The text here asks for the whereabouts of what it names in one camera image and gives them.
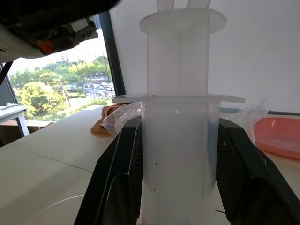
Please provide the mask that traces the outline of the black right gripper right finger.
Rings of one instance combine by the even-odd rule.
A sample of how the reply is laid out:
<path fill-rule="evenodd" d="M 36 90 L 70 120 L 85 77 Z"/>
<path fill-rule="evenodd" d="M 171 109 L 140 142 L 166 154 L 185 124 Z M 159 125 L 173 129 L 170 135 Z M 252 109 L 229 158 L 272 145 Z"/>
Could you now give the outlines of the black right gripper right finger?
<path fill-rule="evenodd" d="M 232 225 L 298 225 L 300 201 L 275 166 L 232 121 L 220 119 L 216 181 Z"/>

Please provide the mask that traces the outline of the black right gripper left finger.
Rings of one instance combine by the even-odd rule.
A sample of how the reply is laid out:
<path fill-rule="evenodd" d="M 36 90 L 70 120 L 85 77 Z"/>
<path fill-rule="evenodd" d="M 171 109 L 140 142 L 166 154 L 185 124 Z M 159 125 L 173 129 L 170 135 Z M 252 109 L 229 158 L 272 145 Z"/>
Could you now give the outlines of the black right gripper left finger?
<path fill-rule="evenodd" d="M 100 156 L 74 224 L 135 225 L 143 185 L 143 131 L 138 116 L 126 122 Z"/>

